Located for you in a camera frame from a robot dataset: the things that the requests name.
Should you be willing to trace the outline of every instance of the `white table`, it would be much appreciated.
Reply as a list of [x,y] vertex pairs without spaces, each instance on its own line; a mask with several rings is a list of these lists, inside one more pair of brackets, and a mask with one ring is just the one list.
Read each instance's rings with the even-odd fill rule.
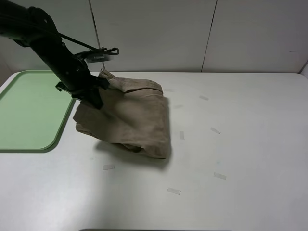
[[[0,153],[1,231],[307,230],[304,76],[116,75],[151,79],[166,89],[170,160],[121,156],[76,132],[73,109],[51,152]],[[103,171],[106,164],[116,168]],[[227,179],[213,177],[214,172]]]

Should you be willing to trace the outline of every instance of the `robotic arm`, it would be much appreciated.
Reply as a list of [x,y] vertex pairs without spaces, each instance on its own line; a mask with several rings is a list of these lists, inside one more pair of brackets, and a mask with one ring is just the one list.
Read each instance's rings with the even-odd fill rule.
[[[110,55],[119,55],[118,48],[97,49],[60,34],[52,18],[40,8],[25,8],[8,0],[0,0],[0,35],[14,40],[23,47],[30,47],[61,80],[56,86],[73,98],[87,100],[100,109],[103,105],[99,87],[106,89],[106,79],[92,76],[89,63],[108,61]],[[68,39],[90,48],[73,55],[62,42]]]

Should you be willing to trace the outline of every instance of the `light green tray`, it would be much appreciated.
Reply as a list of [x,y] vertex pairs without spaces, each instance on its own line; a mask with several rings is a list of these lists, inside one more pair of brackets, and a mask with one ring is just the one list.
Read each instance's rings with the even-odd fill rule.
[[73,106],[58,82],[52,71],[23,71],[0,94],[0,152],[54,147]]

